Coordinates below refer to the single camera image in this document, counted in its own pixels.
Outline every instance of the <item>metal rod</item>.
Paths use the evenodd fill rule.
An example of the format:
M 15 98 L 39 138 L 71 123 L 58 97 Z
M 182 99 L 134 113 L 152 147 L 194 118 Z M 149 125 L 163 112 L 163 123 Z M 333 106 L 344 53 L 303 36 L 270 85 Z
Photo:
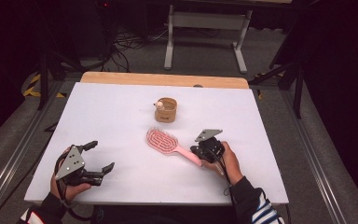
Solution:
M 14 150 L 12 156 L 7 162 L 7 165 L 3 169 L 2 173 L 0 174 L 0 200 L 9 185 L 11 178 L 16 173 L 22 158 L 24 157 L 25 153 L 27 152 L 29 146 L 31 145 L 35 131 L 37 130 L 40 121 L 45 116 L 46 111 L 48 110 L 51 102 L 59 92 L 61 88 L 62 82 L 54 82 L 51 86 L 51 91 L 49 93 L 50 98 L 46 102 L 45 106 L 41 110 L 37 110 L 30 126 L 28 127 L 27 131 L 23 135 L 22 139 L 20 140 L 19 144 L 17 145 L 16 149 Z
M 318 184 L 319 190 L 322 193 L 330 217 L 332 218 L 333 222 L 336 224 L 346 224 L 347 221 L 344 215 L 342 214 L 342 211 L 336 200 L 336 196 L 334 195 L 334 192 L 330 186 L 330 182 L 324 173 L 324 169 L 322 165 L 318 160 L 318 157 L 315 153 L 312 143 L 310 142 L 308 134 L 301 122 L 301 119 L 297 118 L 296 112 L 292 107 L 293 99 L 289 91 L 281 91 L 281 95 L 286 104 L 286 107 L 288 108 L 288 111 L 290 112 L 290 115 L 296 126 L 296 129 L 298 130 L 298 133 L 301 137 L 306 159 L 310 164 L 310 168 L 315 177 L 316 183 Z

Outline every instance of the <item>pink hairbrush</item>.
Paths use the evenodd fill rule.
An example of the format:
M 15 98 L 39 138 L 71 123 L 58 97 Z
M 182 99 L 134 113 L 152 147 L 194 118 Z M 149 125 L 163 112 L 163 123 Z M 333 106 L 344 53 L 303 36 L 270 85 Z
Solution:
M 147 131 L 146 140 L 149 146 L 163 154 L 179 152 L 189 160 L 196 163 L 198 166 L 202 166 L 202 162 L 196 154 L 180 147 L 178 140 L 174 136 L 162 131 L 159 128 L 150 128 Z

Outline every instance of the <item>person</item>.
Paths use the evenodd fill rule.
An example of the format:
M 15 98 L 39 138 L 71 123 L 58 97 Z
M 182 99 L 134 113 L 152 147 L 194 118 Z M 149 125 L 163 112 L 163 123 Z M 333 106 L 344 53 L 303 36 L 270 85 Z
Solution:
M 240 224 L 250 223 L 284 223 L 281 216 L 272 207 L 266 198 L 264 190 L 254 188 L 249 180 L 241 173 L 240 164 L 234 151 L 231 150 L 227 142 L 222 142 L 225 148 L 222 161 L 224 162 L 228 179 L 230 181 L 230 191 L 235 206 L 237 222 Z M 203 166 L 221 175 L 215 164 L 202 161 Z M 90 189 L 90 184 L 79 186 L 67 186 L 65 199 L 71 202 L 75 196 Z M 54 175 L 51 178 L 50 193 L 40 206 L 31 206 L 19 220 L 22 223 L 62 223 L 61 219 L 66 212 L 65 206 L 60 200 Z

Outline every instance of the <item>black sleeve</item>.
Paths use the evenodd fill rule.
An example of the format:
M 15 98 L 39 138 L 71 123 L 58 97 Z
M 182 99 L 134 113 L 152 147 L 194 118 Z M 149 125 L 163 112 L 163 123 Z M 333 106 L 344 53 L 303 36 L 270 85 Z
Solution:
M 31 206 L 17 222 L 21 223 L 45 223 L 61 224 L 66 208 L 53 194 L 49 193 L 40 206 Z
M 240 224 L 284 223 L 262 189 L 255 189 L 244 176 L 231 188 L 237 220 Z

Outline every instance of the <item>black equipment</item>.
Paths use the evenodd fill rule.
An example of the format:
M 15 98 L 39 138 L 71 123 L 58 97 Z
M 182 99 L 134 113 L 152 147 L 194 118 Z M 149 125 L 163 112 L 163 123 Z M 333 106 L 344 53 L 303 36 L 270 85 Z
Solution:
M 62 179 L 63 183 L 70 186 L 77 186 L 89 183 L 92 186 L 101 186 L 103 177 L 110 173 L 115 165 L 114 162 L 105 166 L 101 172 L 88 172 L 84 169 L 86 163 L 81 157 L 83 150 L 90 150 L 98 145 L 97 141 L 87 143 L 85 146 L 71 145 L 70 150 L 62 154 L 57 160 L 56 170 L 62 159 L 64 159 L 60 170 L 56 172 L 56 180 Z
M 209 163 L 220 161 L 225 153 L 225 148 L 214 136 L 221 132 L 222 130 L 203 130 L 196 138 L 199 145 L 191 147 L 191 151 L 201 160 L 206 160 Z

